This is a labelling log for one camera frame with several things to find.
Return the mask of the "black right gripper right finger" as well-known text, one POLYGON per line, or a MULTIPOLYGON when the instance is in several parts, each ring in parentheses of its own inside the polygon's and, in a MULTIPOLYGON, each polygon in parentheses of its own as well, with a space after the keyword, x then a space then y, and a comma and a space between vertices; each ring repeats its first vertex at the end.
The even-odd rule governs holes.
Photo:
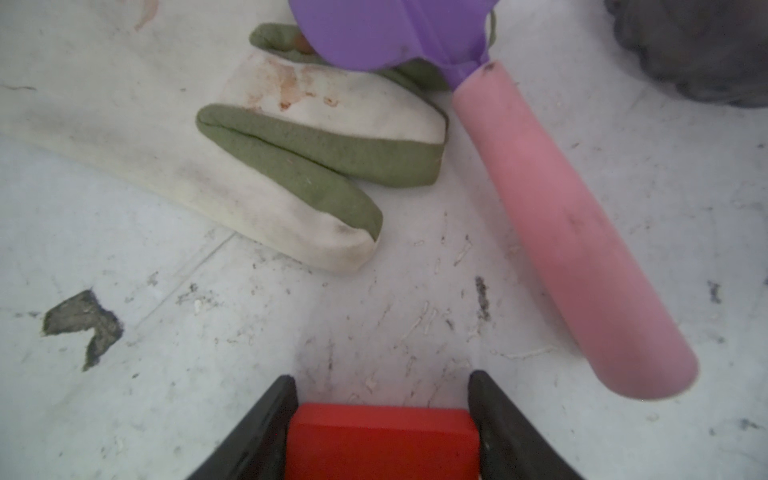
POLYGON ((484 370, 469 377, 468 407, 480 437, 481 478, 582 480, 484 370))

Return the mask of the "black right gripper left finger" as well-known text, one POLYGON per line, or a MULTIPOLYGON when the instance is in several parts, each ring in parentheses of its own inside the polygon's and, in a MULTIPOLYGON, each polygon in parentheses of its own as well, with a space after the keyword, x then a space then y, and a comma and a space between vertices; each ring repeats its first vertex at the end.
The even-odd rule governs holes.
POLYGON ((279 376, 188 479, 282 479, 288 426, 298 407, 294 378, 279 376))

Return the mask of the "beige dirty cloth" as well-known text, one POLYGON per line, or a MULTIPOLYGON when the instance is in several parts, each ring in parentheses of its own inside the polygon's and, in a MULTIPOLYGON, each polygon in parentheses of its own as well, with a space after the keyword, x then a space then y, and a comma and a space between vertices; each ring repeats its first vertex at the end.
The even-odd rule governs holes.
POLYGON ((5 1, 1 130, 152 190, 311 267, 353 272, 425 187, 438 70, 330 66, 283 1, 5 1))

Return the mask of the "purple glass vase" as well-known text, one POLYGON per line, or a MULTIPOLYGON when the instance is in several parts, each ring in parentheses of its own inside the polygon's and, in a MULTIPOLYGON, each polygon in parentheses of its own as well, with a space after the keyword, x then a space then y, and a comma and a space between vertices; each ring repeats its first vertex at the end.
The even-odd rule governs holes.
POLYGON ((767 106, 765 1, 606 1, 613 34, 648 77, 683 97, 767 106))

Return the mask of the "red wood block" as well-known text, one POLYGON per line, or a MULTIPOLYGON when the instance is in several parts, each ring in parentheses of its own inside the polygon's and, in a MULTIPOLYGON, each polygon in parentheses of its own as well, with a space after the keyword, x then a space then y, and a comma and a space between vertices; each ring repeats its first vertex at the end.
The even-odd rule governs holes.
POLYGON ((478 479, 480 437, 462 409, 305 403, 286 479, 478 479))

